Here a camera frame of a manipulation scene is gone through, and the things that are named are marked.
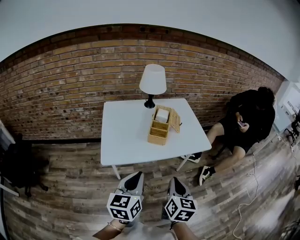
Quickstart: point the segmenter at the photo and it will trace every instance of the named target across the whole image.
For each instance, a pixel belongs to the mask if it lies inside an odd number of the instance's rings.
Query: wicker basket
[[[169,118],[166,123],[162,123],[154,120],[159,108],[169,111]],[[168,138],[170,125],[175,129],[177,133],[179,133],[180,116],[176,113],[174,109],[170,107],[157,105],[155,109],[155,113],[152,116],[152,123],[148,134],[148,142],[157,145],[165,145]]]

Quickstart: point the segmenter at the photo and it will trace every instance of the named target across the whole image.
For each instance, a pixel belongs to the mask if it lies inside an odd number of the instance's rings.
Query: black shorts
[[[224,128],[225,143],[231,152],[233,152],[234,146],[239,146],[247,153],[253,144],[256,143],[251,137],[250,132],[242,133],[240,131],[235,116],[226,116],[222,118],[219,123],[221,123]]]

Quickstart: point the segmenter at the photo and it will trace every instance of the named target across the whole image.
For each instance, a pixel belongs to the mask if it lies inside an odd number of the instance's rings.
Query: power cord
[[[295,174],[296,174],[296,176],[297,176],[297,163],[296,163],[297,158],[295,157],[295,151],[293,150],[293,147],[292,147],[291,145],[287,144],[280,136],[278,136],[278,140],[279,140],[279,141],[282,140],[286,146],[288,146],[288,147],[290,146],[290,147],[291,147],[291,151],[292,151],[293,157],[294,157],[294,159],[295,159]],[[258,190],[258,187],[259,187],[259,184],[258,184],[258,181],[257,181],[257,178],[256,178],[256,174],[255,174],[255,172],[256,172],[256,161],[255,161],[255,158],[254,158],[253,150],[252,150],[252,158],[253,158],[253,161],[254,161],[254,174],[252,174],[252,173],[247,173],[247,176],[253,175],[253,176],[255,177],[255,180],[256,180],[256,182],[257,182],[257,187],[256,187],[256,192],[255,192],[255,198],[251,201],[251,203],[253,203],[254,200],[257,198],[257,190]],[[234,236],[235,238],[237,238],[237,239],[243,240],[242,238],[237,237],[237,236],[234,234],[234,231],[238,228],[240,222],[242,221],[242,214],[241,214],[241,212],[240,212],[240,207],[243,206],[243,205],[244,205],[244,206],[250,206],[251,203],[241,203],[241,204],[238,206],[239,214],[240,214],[240,220],[239,220],[238,224],[236,225],[236,227],[234,228],[234,230],[233,230],[233,232],[232,232],[233,236]]]

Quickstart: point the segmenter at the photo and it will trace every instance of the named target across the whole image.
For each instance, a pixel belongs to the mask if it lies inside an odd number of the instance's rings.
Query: white item in basket
[[[156,113],[155,121],[166,123],[168,121],[169,114],[168,110],[159,108]]]

